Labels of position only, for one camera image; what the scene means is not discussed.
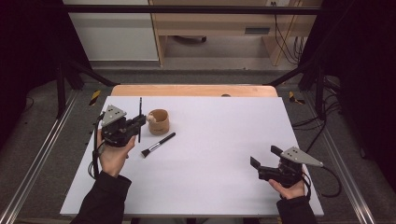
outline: forearm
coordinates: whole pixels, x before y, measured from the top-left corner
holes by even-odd
[[[277,202],[283,224],[316,224],[314,212],[305,196]]]
[[[121,223],[131,181],[100,173],[71,223]]]

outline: aluminum rail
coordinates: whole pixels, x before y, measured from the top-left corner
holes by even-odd
[[[309,94],[308,92],[303,92],[304,98],[307,99],[308,106],[311,109],[312,114],[315,116],[316,111],[314,107],[314,96]],[[344,162],[339,149],[336,144],[332,140],[332,136],[330,135],[329,130],[325,127],[323,130],[323,143],[327,146],[330,158],[334,165],[334,169],[336,170],[340,180],[343,184],[343,188],[352,204],[353,209],[355,210],[356,216],[359,219],[361,224],[375,224],[375,219],[373,214],[370,211],[369,206],[359,190],[358,185],[356,184],[352,173],[350,173],[347,168],[346,163]]]
[[[25,202],[30,190],[32,189],[35,181],[37,180],[38,175],[47,160],[47,157],[49,156],[52,147],[56,142],[56,139],[58,138],[67,118],[70,115],[70,112],[77,100],[77,97],[78,91],[72,91],[67,102],[68,107],[64,111],[63,116],[55,120],[49,134],[47,135],[46,140],[44,141],[43,145],[37,153],[37,156],[35,157],[35,160],[30,166],[29,171],[22,180],[19,188],[17,189],[14,197],[11,199],[7,208],[0,216],[0,224],[14,223],[18,213],[21,210],[21,207],[23,206],[23,203]]]
[[[270,14],[320,15],[340,12],[322,7],[238,7],[238,6],[133,6],[133,5],[44,5],[44,9],[71,13],[182,13],[182,14]]]

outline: wooden cup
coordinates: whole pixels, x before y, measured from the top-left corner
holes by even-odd
[[[154,135],[162,135],[169,132],[169,115],[164,109],[155,109],[148,113],[154,120],[148,119],[148,129]]]

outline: metal bracket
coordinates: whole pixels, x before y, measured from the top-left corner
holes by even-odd
[[[304,151],[300,150],[297,147],[291,147],[286,151],[280,153],[282,158],[285,158],[289,161],[294,161],[297,163],[303,163],[306,165],[318,166],[323,167],[323,162],[318,161],[317,159],[311,157],[310,155],[306,154]]]
[[[114,105],[109,105],[102,119],[102,127],[106,127],[112,122],[124,117],[125,115],[126,115],[125,111],[115,107]]]

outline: paintbrush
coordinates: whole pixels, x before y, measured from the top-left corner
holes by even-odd
[[[158,143],[154,144],[152,147],[149,147],[148,149],[145,149],[142,151],[143,156],[146,158],[150,152],[154,151],[157,147],[171,139],[173,136],[175,136],[176,133],[171,133],[168,136],[166,136],[163,140],[159,141]]]

